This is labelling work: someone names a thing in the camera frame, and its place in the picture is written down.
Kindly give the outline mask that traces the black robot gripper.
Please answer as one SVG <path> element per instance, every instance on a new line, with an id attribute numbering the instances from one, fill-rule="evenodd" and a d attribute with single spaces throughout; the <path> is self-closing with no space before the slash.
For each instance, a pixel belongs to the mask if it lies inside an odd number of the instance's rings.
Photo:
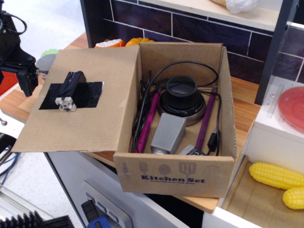
<path id="1" fill-rule="evenodd" d="M 13 18 L 23 24 L 23 31 L 17 31 Z M 0 13 L 0 69 L 18 71 L 19 86 L 26 97 L 32 96 L 38 86 L 36 59 L 22 50 L 20 35 L 27 30 L 22 19 L 2 11 Z"/>

